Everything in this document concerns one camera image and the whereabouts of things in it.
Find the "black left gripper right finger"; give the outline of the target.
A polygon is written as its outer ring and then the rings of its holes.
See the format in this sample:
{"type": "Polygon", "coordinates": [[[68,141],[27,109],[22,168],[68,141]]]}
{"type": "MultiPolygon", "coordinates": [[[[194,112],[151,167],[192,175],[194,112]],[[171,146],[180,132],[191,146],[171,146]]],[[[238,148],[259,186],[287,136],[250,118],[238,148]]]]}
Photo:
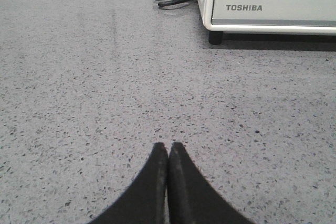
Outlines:
{"type": "Polygon", "coordinates": [[[170,151],[167,194],[170,223],[251,223],[214,190],[180,142],[170,151]]]}

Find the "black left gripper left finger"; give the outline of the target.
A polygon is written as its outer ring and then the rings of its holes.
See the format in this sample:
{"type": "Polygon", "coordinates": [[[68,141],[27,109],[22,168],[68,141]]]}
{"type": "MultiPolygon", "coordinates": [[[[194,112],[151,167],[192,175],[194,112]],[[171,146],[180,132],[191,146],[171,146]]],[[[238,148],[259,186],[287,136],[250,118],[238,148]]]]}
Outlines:
{"type": "Polygon", "coordinates": [[[163,223],[167,163],[164,144],[155,143],[132,184],[91,223],[163,223]]]}

